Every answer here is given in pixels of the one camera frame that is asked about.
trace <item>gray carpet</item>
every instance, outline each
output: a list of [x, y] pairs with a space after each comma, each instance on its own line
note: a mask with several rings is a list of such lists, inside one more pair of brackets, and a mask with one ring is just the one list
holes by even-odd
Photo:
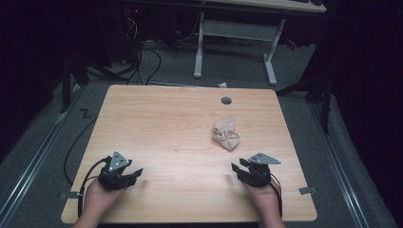
[[[160, 69], [150, 80], [151, 85], [180, 84], [192, 86], [217, 86], [227, 83], [228, 87], [282, 89], [298, 81], [315, 47], [302, 47], [292, 51], [279, 46], [273, 65], [278, 77], [278, 85], [268, 85], [265, 68], [261, 60], [261, 47], [226, 45], [220, 50], [215, 45], [207, 47], [204, 53], [203, 72], [200, 79], [193, 78], [195, 47], [177, 46], [176, 48], [159, 45], [157, 51], [162, 58]], [[140, 68], [142, 81], [155, 70], [158, 57], [151, 51], [144, 51]], [[131, 84], [136, 84], [133, 77]], [[96, 118], [107, 88], [112, 84], [122, 84], [107, 78], [92, 77], [91, 83], [82, 88], [83, 93], [66, 116], [61, 130], [54, 138], [48, 157], [32, 182], [28, 192], [11, 218], [8, 227], [69, 227], [60, 217], [66, 202], [61, 198], [70, 189], [64, 172], [63, 163], [68, 149], [80, 132]], [[41, 145], [52, 124], [59, 117], [62, 107], [61, 87], [54, 91], [55, 98], [32, 120], [27, 132], [14, 147], [0, 166], [2, 180], [0, 202], [5, 204], [15, 184], [23, 175], [30, 160]], [[297, 155], [309, 186], [314, 186], [313, 194], [317, 209], [317, 219], [312, 222], [287, 222], [287, 227], [355, 227], [346, 200], [340, 191], [334, 170], [330, 165], [325, 141], [317, 127], [317, 120], [301, 93], [291, 93], [279, 97], [287, 125], [292, 136]], [[330, 115], [330, 137], [335, 145], [351, 184], [357, 193], [369, 227], [396, 227], [389, 211], [378, 195], [371, 178], [355, 152], [348, 132], [338, 113], [336, 102], [332, 102]], [[92, 126], [78, 140], [68, 158], [67, 173], [75, 177], [80, 160], [86, 149]], [[257, 224], [238, 224], [237, 227], [258, 227]], [[171, 225], [134, 225], [130, 227], [236, 227], [234, 224], [171, 224]]]

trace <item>human arm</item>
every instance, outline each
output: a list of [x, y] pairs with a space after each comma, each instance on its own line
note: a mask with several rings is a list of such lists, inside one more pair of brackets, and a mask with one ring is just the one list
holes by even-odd
[[[278, 190], [278, 185], [272, 181], [273, 186]], [[260, 215], [263, 219], [265, 228], [283, 228], [284, 222], [281, 219], [278, 208], [278, 196], [270, 185], [257, 188], [247, 183], [242, 183], [252, 196], [252, 202], [258, 207]]]
[[97, 227], [104, 214], [118, 200], [125, 189], [107, 191], [95, 179], [87, 188], [84, 201], [83, 213], [77, 219], [73, 228]]

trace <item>human hand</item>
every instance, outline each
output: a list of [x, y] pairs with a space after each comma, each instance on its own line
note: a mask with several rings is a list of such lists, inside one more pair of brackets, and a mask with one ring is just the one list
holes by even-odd
[[97, 227], [104, 214], [113, 206], [122, 193], [126, 190], [107, 191], [98, 182], [92, 181], [86, 190], [83, 214], [73, 227]]
[[[271, 183], [279, 192], [278, 184], [275, 181], [271, 181]], [[270, 185], [260, 188], [252, 187], [244, 182], [242, 184], [251, 194], [252, 202], [258, 207], [265, 228], [285, 227], [279, 213], [278, 196], [275, 190]]]

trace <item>wooden table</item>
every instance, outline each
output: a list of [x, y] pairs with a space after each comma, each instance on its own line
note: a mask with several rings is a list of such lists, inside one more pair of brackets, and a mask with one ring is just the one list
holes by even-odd
[[[222, 97], [232, 103], [223, 104]], [[235, 119], [240, 135], [232, 152], [212, 140], [213, 124], [223, 116]], [[283, 219], [317, 217], [311, 196], [298, 191], [307, 183], [273, 90], [113, 85], [71, 191], [79, 190], [95, 162], [115, 150], [133, 160], [124, 174], [144, 171], [104, 222], [259, 221], [231, 169], [231, 162], [239, 165], [239, 158], [258, 152], [281, 161], [270, 169], [282, 186]], [[62, 220], [76, 219], [77, 200], [68, 199]]]

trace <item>desk leg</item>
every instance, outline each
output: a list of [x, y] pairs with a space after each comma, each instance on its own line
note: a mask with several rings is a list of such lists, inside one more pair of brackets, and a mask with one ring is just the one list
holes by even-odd
[[284, 23], [285, 23], [285, 19], [281, 19], [279, 21], [270, 51], [268, 54], [263, 54], [263, 61], [264, 61], [264, 64], [266, 65], [267, 77], [269, 78], [269, 84], [272, 86], [275, 86], [277, 84], [275, 71], [273, 70], [273, 65], [272, 65], [272, 58], [273, 58], [273, 54], [275, 53], [276, 46], [278, 44], [279, 36], [281, 35], [282, 28], [284, 27]]
[[201, 12], [201, 21], [199, 27], [199, 45], [198, 52], [196, 53], [196, 63], [195, 63], [195, 78], [200, 78], [202, 76], [202, 37], [204, 34], [204, 12]]

